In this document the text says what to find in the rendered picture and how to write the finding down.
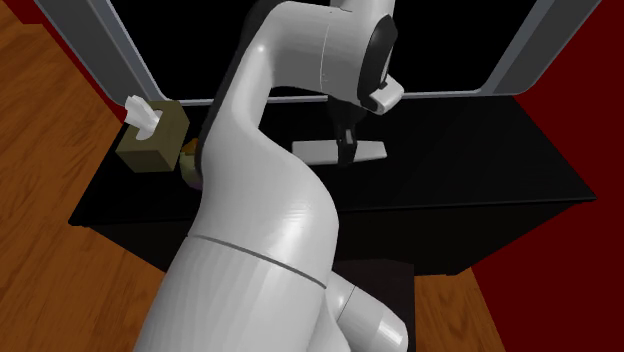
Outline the olive brown tissue box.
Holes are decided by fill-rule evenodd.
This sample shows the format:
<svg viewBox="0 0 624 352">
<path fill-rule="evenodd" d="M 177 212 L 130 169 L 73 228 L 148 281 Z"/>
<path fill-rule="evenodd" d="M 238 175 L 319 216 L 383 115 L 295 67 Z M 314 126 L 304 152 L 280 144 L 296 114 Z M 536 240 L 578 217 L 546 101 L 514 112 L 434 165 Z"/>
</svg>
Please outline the olive brown tissue box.
<svg viewBox="0 0 624 352">
<path fill-rule="evenodd" d="M 128 125 L 115 152 L 135 173 L 173 171 L 189 119 L 178 101 L 151 101 L 149 105 L 162 112 L 155 132 L 145 140 L 138 140 L 139 129 Z"/>
</svg>

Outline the small olive orange purple object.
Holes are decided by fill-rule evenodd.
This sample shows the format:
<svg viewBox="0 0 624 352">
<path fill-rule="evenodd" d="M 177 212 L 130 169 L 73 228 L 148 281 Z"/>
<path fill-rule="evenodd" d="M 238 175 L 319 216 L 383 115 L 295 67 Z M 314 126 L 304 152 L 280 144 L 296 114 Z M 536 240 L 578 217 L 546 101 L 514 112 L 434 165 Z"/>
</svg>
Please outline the small olive orange purple object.
<svg viewBox="0 0 624 352">
<path fill-rule="evenodd" d="M 183 180 L 196 190 L 202 189 L 202 180 L 195 167 L 195 152 L 198 139 L 193 138 L 185 144 L 179 154 L 179 166 Z"/>
</svg>

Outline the black television cabinet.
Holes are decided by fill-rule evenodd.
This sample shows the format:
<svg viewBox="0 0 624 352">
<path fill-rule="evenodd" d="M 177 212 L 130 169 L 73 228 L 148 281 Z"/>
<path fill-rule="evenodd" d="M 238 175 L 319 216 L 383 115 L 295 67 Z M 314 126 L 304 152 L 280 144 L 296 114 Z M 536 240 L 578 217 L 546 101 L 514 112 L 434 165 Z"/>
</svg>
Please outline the black television cabinet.
<svg viewBox="0 0 624 352">
<path fill-rule="evenodd" d="M 339 214 L 339 261 L 391 259 L 418 275 L 456 274 L 595 198 L 509 96 L 406 99 L 356 133 L 382 141 L 386 157 L 316 168 Z M 166 269 L 199 202 L 178 171 L 136 173 L 109 151 L 69 222 Z"/>
</svg>

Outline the grey framed television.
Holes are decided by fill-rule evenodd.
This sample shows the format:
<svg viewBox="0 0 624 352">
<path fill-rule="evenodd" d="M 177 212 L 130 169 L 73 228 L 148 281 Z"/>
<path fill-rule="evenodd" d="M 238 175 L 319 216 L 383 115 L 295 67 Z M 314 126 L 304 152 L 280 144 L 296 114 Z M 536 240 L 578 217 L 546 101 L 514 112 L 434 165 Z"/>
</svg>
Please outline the grey framed television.
<svg viewBox="0 0 624 352">
<path fill-rule="evenodd" d="M 601 0 L 34 0 L 103 92 L 210 105 L 250 24 L 284 2 L 380 4 L 409 99 L 531 88 Z"/>
</svg>

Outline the white tissue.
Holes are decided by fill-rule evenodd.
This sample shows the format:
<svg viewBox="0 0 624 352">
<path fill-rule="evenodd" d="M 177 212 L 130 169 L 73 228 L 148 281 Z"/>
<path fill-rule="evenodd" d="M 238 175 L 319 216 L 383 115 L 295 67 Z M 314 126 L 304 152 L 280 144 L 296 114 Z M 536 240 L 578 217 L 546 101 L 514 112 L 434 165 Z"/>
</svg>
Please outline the white tissue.
<svg viewBox="0 0 624 352">
<path fill-rule="evenodd" d="M 125 122 L 138 129 L 137 140 L 150 138 L 160 121 L 163 112 L 154 110 L 143 98 L 128 96 L 125 102 L 127 111 Z"/>
</svg>

